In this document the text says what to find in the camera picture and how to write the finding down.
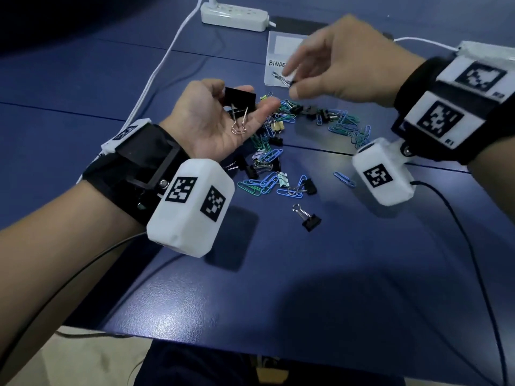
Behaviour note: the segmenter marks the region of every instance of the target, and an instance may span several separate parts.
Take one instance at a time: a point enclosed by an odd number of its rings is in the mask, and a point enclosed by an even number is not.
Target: dark pants
[[[134,386],[254,386],[248,355],[154,340]],[[285,385],[404,386],[404,379],[290,362]]]

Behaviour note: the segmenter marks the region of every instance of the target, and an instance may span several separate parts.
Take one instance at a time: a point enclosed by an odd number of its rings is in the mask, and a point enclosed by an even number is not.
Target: hand
[[[367,23],[347,15],[307,37],[289,58],[283,75],[298,68],[289,91],[293,100],[331,95],[388,107],[423,62]]]
[[[245,134],[231,132],[232,117],[223,109],[222,80],[191,81],[177,100],[171,115],[161,122],[164,128],[191,158],[210,158],[222,161],[253,135],[280,105],[279,99],[262,100],[257,109],[247,114]],[[237,87],[253,92],[250,85]]]

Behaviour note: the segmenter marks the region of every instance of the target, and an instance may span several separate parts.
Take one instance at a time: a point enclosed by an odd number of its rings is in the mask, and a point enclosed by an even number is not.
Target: beige floor
[[[88,333],[62,327],[65,333]],[[131,386],[150,347],[149,339],[65,339],[53,336],[8,386]],[[406,380],[407,386],[444,386]]]

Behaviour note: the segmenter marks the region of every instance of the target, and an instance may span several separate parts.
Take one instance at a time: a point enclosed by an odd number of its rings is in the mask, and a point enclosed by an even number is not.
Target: wristband
[[[514,91],[515,71],[464,56],[432,58],[399,90],[392,131],[411,154],[466,165],[488,145],[515,135],[509,120]]]
[[[102,145],[82,178],[143,225],[150,220],[184,150],[160,126],[136,121]]]

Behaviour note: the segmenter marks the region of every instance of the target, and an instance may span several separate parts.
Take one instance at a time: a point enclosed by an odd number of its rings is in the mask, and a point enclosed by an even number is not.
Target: table surface
[[[515,38],[515,0],[220,1],[326,23],[351,12],[395,37],[452,45],[513,45]],[[9,200],[0,227],[74,184],[121,127],[194,3],[155,0],[88,36],[0,58],[0,190]],[[195,16],[142,116],[161,120],[192,79],[220,77],[266,93],[266,40],[267,33],[207,26]],[[402,45],[425,57],[446,55],[428,44]],[[287,97],[283,88],[273,91]],[[393,110],[314,102],[361,117],[373,138],[394,138]],[[379,206],[359,179],[351,190],[332,175],[353,175],[349,138],[313,123],[287,127],[282,167],[293,182],[307,175],[317,185],[318,194],[300,204],[322,218],[319,227],[302,227],[296,199],[238,189],[212,253],[195,259],[139,240],[68,324],[448,383],[500,383],[468,249],[442,202],[422,188],[405,204]],[[513,378],[515,229],[466,168],[414,163],[414,177],[446,195],[473,239]]]

